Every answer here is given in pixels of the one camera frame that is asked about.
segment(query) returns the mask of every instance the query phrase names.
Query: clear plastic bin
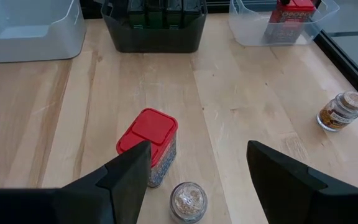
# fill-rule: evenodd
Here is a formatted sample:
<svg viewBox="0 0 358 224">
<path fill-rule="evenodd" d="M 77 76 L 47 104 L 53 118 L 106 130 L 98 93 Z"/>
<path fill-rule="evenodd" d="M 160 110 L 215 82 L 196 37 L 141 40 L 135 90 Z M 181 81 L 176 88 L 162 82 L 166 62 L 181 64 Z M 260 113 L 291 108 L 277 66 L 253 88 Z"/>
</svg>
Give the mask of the clear plastic bin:
<svg viewBox="0 0 358 224">
<path fill-rule="evenodd" d="M 247 9 L 241 0 L 231 0 L 229 25 L 236 41 L 245 46 L 261 45 L 306 45 L 324 28 L 327 21 L 337 13 L 339 6 L 333 0 L 322 0 L 308 22 L 269 23 L 272 12 L 254 12 Z M 292 41 L 283 42 L 269 38 L 268 34 L 283 27 L 297 27 L 300 34 Z"/>
<path fill-rule="evenodd" d="M 78 0 L 0 0 L 0 62 L 72 58 L 85 30 Z"/>
</svg>

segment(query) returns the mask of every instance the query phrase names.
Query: wooden table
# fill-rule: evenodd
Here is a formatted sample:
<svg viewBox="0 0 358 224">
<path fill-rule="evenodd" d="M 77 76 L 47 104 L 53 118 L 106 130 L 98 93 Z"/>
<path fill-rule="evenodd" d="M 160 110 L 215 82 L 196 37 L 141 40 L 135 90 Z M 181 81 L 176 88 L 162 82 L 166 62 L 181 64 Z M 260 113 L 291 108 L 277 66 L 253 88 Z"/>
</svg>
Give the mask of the wooden table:
<svg viewBox="0 0 358 224">
<path fill-rule="evenodd" d="M 358 119 L 340 133 L 315 120 L 353 87 L 315 44 L 243 47 L 213 14 L 196 53 L 120 54 L 102 20 L 87 25 L 73 60 L 0 64 L 0 187 L 61 187 L 95 170 L 146 107 L 178 120 L 178 154 L 138 223 L 171 223 L 168 198 L 184 181 L 208 194 L 201 223 L 267 223 L 250 139 L 358 187 Z"/>
</svg>

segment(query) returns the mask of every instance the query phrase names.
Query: black plastic bin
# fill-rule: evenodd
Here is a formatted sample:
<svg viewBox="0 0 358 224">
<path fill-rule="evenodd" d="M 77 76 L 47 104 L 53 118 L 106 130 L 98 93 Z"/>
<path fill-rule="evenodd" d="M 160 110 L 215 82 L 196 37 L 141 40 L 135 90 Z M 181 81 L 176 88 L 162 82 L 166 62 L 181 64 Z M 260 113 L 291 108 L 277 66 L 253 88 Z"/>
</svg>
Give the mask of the black plastic bin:
<svg viewBox="0 0 358 224">
<path fill-rule="evenodd" d="M 117 14 L 113 6 L 122 8 L 119 10 L 122 13 L 126 13 L 126 8 L 121 7 L 115 0 L 105 0 L 101 13 L 112 41 L 120 52 L 192 53 L 198 50 L 208 13 L 205 0 L 201 0 L 201 5 L 201 16 L 182 29 L 131 29 L 129 26 L 121 25 L 113 16 Z"/>
</svg>

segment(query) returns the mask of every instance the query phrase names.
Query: glass jar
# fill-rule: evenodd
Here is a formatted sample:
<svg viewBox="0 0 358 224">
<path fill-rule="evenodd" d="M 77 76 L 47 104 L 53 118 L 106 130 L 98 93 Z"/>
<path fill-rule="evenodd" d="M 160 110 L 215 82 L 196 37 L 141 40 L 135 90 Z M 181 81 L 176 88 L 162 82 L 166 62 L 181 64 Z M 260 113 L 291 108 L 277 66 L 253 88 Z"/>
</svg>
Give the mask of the glass jar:
<svg viewBox="0 0 358 224">
<path fill-rule="evenodd" d="M 340 131 L 358 117 L 358 93 L 338 94 L 318 114 L 317 122 L 327 131 Z"/>
<path fill-rule="evenodd" d="M 176 223 L 199 222 L 207 206 L 205 191 L 194 182 L 181 183 L 171 193 L 170 211 Z"/>
</svg>

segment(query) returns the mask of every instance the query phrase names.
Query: red spice container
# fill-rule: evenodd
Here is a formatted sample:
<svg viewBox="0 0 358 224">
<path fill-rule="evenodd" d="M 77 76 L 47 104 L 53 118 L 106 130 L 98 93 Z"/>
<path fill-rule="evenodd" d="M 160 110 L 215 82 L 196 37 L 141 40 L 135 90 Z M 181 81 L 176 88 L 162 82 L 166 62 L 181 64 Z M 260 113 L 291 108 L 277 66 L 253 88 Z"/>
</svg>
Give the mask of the red spice container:
<svg viewBox="0 0 358 224">
<path fill-rule="evenodd" d="M 304 22 L 309 22 L 315 10 L 311 0 L 290 0 L 288 4 L 277 0 L 265 32 L 268 41 L 295 43 L 303 31 Z"/>
<path fill-rule="evenodd" d="M 152 145 L 152 167 L 149 187 L 158 187 L 167 174 L 177 154 L 178 122 L 175 118 L 155 109 L 146 108 L 117 142 L 117 152 L 122 154 L 141 141 Z"/>
</svg>

